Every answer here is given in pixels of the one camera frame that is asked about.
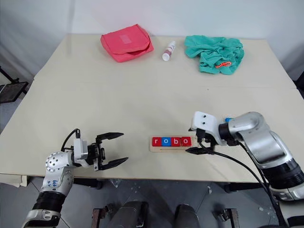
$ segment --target gray floor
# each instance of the gray floor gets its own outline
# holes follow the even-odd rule
[[[27,187],[0,184],[0,227],[19,228],[36,202],[42,178],[34,178]],[[170,228],[176,207],[191,205],[202,228],[229,228],[229,221],[218,222],[212,215],[217,208],[237,208],[241,228],[277,224],[274,211],[262,189],[227,194],[222,184],[196,181],[122,180],[118,188],[106,180],[100,190],[73,185],[61,211],[59,228],[90,227],[94,208],[108,203],[117,207],[131,200],[149,203],[149,227]],[[106,227],[107,217],[100,227]]]

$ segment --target metal stand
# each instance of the metal stand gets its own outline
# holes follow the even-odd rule
[[[222,213],[220,213],[219,218],[223,222],[230,220],[232,228],[239,228],[237,212],[236,209],[225,208]]]
[[[224,186],[224,190],[227,193],[233,191],[247,190],[247,189],[259,189],[262,186],[259,183],[230,183]]]
[[[74,178],[74,184],[80,184],[96,189],[101,189],[103,186],[103,182],[101,180],[98,181],[97,179],[91,178]]]
[[[19,83],[19,78],[17,77],[16,79],[13,79],[11,76],[8,75],[8,73],[6,73],[0,66],[0,73],[2,73],[12,84],[16,84]],[[26,89],[22,89],[22,92],[24,94],[27,94]]]
[[[304,71],[300,75],[300,77],[294,81],[294,84],[296,85],[296,88],[299,90],[300,94],[304,98]]]
[[[99,228],[100,220],[104,219],[107,214],[111,214],[114,210],[112,203],[106,205],[104,208],[95,208],[92,212],[91,228]]]

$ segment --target black cable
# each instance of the black cable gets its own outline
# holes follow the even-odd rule
[[[246,166],[244,163],[240,162],[239,160],[233,158],[233,157],[230,157],[228,155],[225,155],[223,153],[219,153],[219,152],[215,152],[215,151],[212,151],[208,148],[206,148],[202,143],[199,142],[199,145],[206,151],[208,151],[208,153],[210,154],[215,154],[215,155],[218,155],[218,156],[221,156],[221,157],[224,157],[224,158],[228,158],[238,164],[240,164],[241,166],[243,166],[244,168],[246,168],[255,178],[256,180],[260,183],[260,185],[262,186],[262,188],[268,193],[267,191],[267,188],[265,187],[264,183],[258,178],[258,176],[248,167]]]
[[[240,146],[244,149],[244,151],[246,151],[246,152],[248,153],[248,151],[247,151],[247,149],[246,149],[246,147],[245,147],[244,144],[242,144],[241,142],[238,142],[238,145],[240,145]],[[266,187],[266,189],[267,189],[266,193],[268,194],[269,199],[270,199],[270,202],[271,202],[271,204],[272,204],[272,206],[273,206],[273,208],[274,208],[274,210],[275,210],[275,212],[276,212],[276,216],[277,216],[277,218],[278,218],[278,220],[279,220],[279,224],[280,224],[281,226],[286,226],[286,222],[285,222],[285,219],[284,219],[283,214],[282,214],[282,212],[281,212],[281,209],[280,209],[279,205],[276,203],[276,201],[275,201],[273,195],[271,194],[270,188],[269,188],[269,186],[268,186],[268,183],[267,183],[267,181],[266,181],[266,179],[265,179],[264,174],[262,173],[261,169],[257,166],[257,164],[254,162],[253,158],[252,158],[251,156],[249,156],[249,157],[250,157],[251,161],[254,163],[254,165],[256,166],[256,168],[257,168],[259,174],[260,174],[261,177],[262,177],[262,180],[263,180],[263,182],[264,182],[264,185],[265,185],[265,187]]]
[[[243,143],[241,143],[241,142],[237,142],[238,143],[238,145],[240,145],[243,149],[244,149],[244,151],[246,151],[246,153],[248,153],[248,151],[247,151],[247,149],[246,149],[246,147],[245,147],[245,145],[243,144]],[[265,179],[265,176],[264,176],[264,174],[262,173],[262,171],[261,171],[261,169],[257,166],[257,164],[255,163],[255,161],[253,160],[253,158],[249,155],[249,158],[251,159],[251,161],[254,163],[254,165],[256,166],[256,169],[257,169],[257,171],[258,171],[258,173],[260,174],[260,176],[262,177],[262,180],[263,180],[263,182],[264,182],[264,185],[265,185],[265,187],[267,188],[267,190],[268,190],[268,195],[269,194],[271,194],[271,192],[270,192],[270,189],[269,189],[269,186],[268,186],[268,183],[267,183],[267,181],[266,181],[266,179]]]
[[[215,155],[218,155],[218,156],[221,156],[221,157],[224,157],[224,158],[228,158],[228,159],[230,159],[230,160],[232,160],[232,161],[234,161],[234,162],[240,164],[240,165],[243,166],[244,168],[246,168],[246,169],[247,169],[247,170],[256,178],[256,180],[260,183],[260,185],[262,186],[262,188],[265,190],[265,192],[266,192],[267,195],[269,196],[270,201],[271,201],[271,204],[272,204],[272,206],[273,206],[273,208],[274,208],[274,210],[275,210],[275,212],[276,212],[276,216],[277,216],[277,218],[278,218],[279,225],[280,225],[280,226],[287,227],[287,226],[286,226],[286,222],[285,222],[284,217],[283,217],[283,214],[282,214],[282,212],[281,212],[281,210],[280,210],[280,207],[279,207],[279,205],[277,205],[277,203],[275,202],[275,200],[274,200],[274,198],[273,198],[273,196],[272,196],[272,194],[271,194],[271,192],[270,192],[270,189],[269,189],[269,187],[268,187],[268,185],[267,185],[266,179],[265,179],[263,173],[261,172],[261,170],[260,170],[257,166],[256,166],[256,167],[257,167],[257,170],[259,171],[259,173],[260,173],[260,175],[261,175],[261,177],[262,177],[264,183],[258,178],[258,176],[257,176],[257,175],[248,167],[248,166],[246,166],[244,163],[240,162],[239,160],[237,160],[237,159],[235,159],[235,158],[233,158],[233,157],[230,157],[230,156],[228,156],[228,155],[225,155],[225,154],[223,154],[223,153],[215,152],[215,151],[213,151],[213,150],[211,150],[211,149],[209,149],[209,148],[206,148],[206,147],[205,147],[202,143],[200,143],[200,142],[199,142],[199,145],[200,145],[208,154],[215,154]],[[245,147],[243,144],[240,143],[239,145],[247,152],[247,149],[246,149],[246,147]]]
[[[75,129],[67,136],[67,138],[65,139],[65,141],[63,142],[62,147],[61,147],[61,151],[62,151],[62,152],[65,151],[65,145],[66,145],[68,139],[69,139],[69,138],[72,136],[72,134],[74,134],[76,131],[79,131],[79,129],[78,129],[78,128],[75,128]]]

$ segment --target teal towel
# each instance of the teal towel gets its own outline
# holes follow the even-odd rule
[[[195,35],[186,37],[185,46],[188,57],[200,56],[200,72],[212,74],[221,72],[225,75],[231,75],[244,57],[242,43],[234,38]]]

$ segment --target pink bag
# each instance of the pink bag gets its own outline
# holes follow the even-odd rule
[[[102,35],[100,41],[109,55],[119,63],[154,50],[148,33],[138,24]]]

